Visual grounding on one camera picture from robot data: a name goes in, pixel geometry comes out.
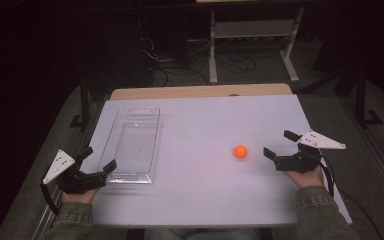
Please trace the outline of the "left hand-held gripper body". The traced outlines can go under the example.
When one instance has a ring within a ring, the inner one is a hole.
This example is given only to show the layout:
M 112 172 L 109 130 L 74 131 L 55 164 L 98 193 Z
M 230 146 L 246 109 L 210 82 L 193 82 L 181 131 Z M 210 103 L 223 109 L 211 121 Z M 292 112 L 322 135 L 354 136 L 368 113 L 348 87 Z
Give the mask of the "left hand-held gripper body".
M 54 181 L 59 189 L 67 194 L 83 194 L 89 190 L 104 187 L 108 174 L 103 170 L 84 173 L 80 170 L 83 161 L 78 163 L 76 156 L 72 157 L 59 149 L 51 165 L 45 171 L 42 185 L 46 186 Z

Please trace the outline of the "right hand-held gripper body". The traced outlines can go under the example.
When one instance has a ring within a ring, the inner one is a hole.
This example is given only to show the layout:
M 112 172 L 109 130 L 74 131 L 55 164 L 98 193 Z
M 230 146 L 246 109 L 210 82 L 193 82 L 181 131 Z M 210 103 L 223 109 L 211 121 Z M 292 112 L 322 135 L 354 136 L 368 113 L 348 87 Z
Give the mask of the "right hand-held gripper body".
M 305 173 L 314 170 L 322 159 L 321 149 L 344 150 L 345 143 L 340 143 L 318 132 L 309 130 L 295 142 L 297 152 L 290 156 L 279 156 L 273 161 L 277 171 L 295 171 Z

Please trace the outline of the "clear plastic tray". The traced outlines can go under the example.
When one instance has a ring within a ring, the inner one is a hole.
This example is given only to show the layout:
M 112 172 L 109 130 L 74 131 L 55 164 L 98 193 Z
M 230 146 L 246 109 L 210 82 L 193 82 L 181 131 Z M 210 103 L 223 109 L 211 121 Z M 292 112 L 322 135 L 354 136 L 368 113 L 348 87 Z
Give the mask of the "clear plastic tray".
M 122 108 L 117 111 L 99 169 L 116 164 L 110 184 L 151 184 L 160 126 L 159 108 Z

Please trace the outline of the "person's left hand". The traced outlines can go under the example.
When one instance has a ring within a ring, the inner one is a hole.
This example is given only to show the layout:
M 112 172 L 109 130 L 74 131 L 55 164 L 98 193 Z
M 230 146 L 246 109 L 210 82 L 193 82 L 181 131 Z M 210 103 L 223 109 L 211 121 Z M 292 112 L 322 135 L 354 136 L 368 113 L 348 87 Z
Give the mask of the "person's left hand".
M 99 188 L 92 189 L 83 194 L 67 194 L 62 193 L 62 202 L 63 203 L 81 203 L 81 204 L 91 204 L 99 192 Z

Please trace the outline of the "person's right hand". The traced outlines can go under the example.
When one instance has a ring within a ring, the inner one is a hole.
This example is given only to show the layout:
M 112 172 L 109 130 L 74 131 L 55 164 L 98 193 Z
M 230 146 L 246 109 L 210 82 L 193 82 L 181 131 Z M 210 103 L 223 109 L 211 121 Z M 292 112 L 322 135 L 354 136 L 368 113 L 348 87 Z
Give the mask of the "person's right hand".
M 292 179 L 299 189 L 324 186 L 323 171 L 320 166 L 305 173 L 285 171 L 285 174 Z

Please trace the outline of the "black metal stand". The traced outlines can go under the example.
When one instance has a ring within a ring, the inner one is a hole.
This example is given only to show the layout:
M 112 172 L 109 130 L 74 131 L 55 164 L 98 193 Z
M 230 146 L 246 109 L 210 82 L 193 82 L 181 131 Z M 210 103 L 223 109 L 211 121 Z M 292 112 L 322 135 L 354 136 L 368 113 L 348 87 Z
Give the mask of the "black metal stand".
M 361 69 L 357 72 L 356 96 L 355 96 L 355 118 L 361 127 L 366 129 L 369 125 L 382 124 L 382 120 L 374 110 L 365 108 L 366 101 L 366 78 Z
M 80 107 L 81 112 L 72 118 L 69 127 L 79 128 L 83 132 L 87 128 L 90 119 L 89 91 L 85 78 L 82 79 L 80 84 Z

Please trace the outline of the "wooden table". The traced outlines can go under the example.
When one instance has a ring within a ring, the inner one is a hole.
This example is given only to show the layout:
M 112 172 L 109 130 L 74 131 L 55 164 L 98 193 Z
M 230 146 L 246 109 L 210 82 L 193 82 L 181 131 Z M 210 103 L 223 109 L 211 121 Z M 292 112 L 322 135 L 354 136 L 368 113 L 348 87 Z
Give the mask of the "wooden table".
M 270 83 L 270 84 L 240 84 L 240 85 L 116 89 L 111 94 L 110 99 L 114 101 L 114 100 L 291 95 L 291 94 L 292 94 L 292 90 L 287 84 Z

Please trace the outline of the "white metal stand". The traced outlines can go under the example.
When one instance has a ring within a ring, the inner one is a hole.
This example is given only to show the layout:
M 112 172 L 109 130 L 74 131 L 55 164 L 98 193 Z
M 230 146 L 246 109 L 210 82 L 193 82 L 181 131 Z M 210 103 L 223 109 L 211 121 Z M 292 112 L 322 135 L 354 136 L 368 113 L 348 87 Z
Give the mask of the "white metal stand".
M 279 51 L 284 67 L 292 83 L 298 83 L 299 77 L 295 71 L 290 55 L 296 40 L 305 8 L 299 7 L 293 19 L 257 20 L 257 21 L 216 21 L 215 12 L 211 12 L 210 21 L 210 51 L 209 51 L 209 82 L 217 84 L 217 67 L 215 58 L 215 40 L 227 38 L 256 38 L 256 37 L 287 37 L 288 44 Z

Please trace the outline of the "metal frame rail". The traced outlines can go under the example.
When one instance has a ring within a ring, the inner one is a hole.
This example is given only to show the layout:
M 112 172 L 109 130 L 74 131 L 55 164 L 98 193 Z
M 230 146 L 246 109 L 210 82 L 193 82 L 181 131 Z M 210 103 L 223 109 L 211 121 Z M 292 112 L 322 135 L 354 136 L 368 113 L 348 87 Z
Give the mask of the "metal frame rail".
M 355 108 L 348 99 L 341 98 L 340 102 L 351 122 L 357 128 L 361 138 L 369 148 L 369 152 L 374 156 L 382 176 L 384 177 L 384 153 L 376 143 L 375 138 L 369 132 L 369 126 L 373 123 L 373 117 L 369 120 L 359 120 L 354 113 Z

